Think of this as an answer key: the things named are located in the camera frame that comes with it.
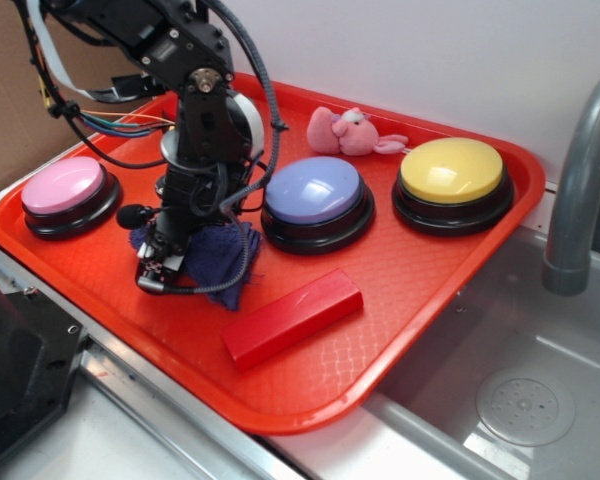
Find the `robotic arm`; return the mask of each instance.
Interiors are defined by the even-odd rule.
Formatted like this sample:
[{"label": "robotic arm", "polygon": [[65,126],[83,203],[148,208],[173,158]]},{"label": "robotic arm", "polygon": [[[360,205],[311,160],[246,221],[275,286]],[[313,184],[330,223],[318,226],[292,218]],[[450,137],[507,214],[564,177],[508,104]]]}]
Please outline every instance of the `robotic arm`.
[{"label": "robotic arm", "polygon": [[[14,0],[21,16],[23,1]],[[26,1],[29,14],[40,8],[40,0]],[[138,285],[152,293],[187,294],[218,291],[240,281],[249,252],[237,215],[244,199],[271,177],[278,136],[286,127],[264,65],[239,21],[218,0],[196,0],[195,4],[188,0],[44,0],[42,8],[74,34],[81,32],[76,25],[87,25],[102,36],[104,44],[119,48],[155,83],[177,94],[176,128],[165,133],[161,144],[167,162],[157,189],[162,205],[142,209],[142,214],[135,205],[118,212],[124,228],[134,229],[148,221],[139,251]],[[231,28],[247,53],[271,109],[271,158],[263,177],[252,184],[264,129],[253,104],[230,87],[234,71],[229,42],[219,28],[208,23],[209,8]],[[111,95],[95,93],[95,99],[110,101]],[[173,286],[191,233],[228,221],[238,226],[245,242],[243,266],[236,278],[212,287]]]}]

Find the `blue button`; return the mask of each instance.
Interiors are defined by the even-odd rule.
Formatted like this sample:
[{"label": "blue button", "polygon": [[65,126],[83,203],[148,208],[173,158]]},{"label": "blue button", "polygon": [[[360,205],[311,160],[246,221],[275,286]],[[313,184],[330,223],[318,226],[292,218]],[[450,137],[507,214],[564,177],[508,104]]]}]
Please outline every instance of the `blue button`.
[{"label": "blue button", "polygon": [[360,177],[350,163],[310,157],[280,169],[267,186],[271,213],[287,223],[310,225],[332,220],[358,199]]}]

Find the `sink drain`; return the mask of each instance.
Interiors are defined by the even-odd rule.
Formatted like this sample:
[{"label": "sink drain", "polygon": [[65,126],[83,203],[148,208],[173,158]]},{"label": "sink drain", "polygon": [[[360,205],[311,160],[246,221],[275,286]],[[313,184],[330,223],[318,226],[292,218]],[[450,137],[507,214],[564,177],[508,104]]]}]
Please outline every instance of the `sink drain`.
[{"label": "sink drain", "polygon": [[525,447],[558,440],[575,418],[567,389],[547,373],[531,368],[501,370],[489,376],[478,390],[476,406],[491,432]]}]

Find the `purple button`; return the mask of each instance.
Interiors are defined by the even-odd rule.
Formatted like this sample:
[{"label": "purple button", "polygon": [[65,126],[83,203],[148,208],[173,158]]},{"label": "purple button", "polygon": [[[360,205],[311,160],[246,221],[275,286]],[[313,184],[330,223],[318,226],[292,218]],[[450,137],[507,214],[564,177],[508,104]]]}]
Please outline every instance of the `purple button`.
[{"label": "purple button", "polygon": [[93,158],[61,160],[29,180],[22,189],[22,203],[32,213],[58,213],[89,198],[103,178],[102,168]]},{"label": "purple button", "polygon": [[334,157],[310,157],[279,170],[267,186],[271,213],[287,223],[332,220],[358,199],[360,177],[353,165]]}]

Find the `stainless steel sink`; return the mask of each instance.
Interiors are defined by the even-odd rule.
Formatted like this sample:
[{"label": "stainless steel sink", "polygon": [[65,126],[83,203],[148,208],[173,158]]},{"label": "stainless steel sink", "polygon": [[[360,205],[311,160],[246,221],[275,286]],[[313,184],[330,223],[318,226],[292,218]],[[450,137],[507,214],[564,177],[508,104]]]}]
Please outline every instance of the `stainless steel sink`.
[{"label": "stainless steel sink", "polygon": [[600,479],[600,255],[588,289],[560,297],[541,284],[544,246],[518,229],[367,405],[423,419],[469,476],[488,462],[491,477]]}]

